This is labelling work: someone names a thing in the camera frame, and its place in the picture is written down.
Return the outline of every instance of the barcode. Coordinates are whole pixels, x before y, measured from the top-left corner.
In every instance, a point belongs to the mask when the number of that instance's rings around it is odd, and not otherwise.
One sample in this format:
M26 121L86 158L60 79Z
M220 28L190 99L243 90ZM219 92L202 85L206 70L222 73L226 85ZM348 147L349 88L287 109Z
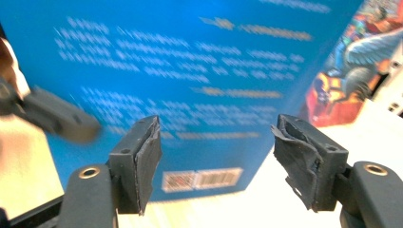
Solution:
M237 184L242 171L240 168L198 171L195 179L195 188L206 189L234 186Z
M196 173L194 171L164 172L164 192L192 191Z

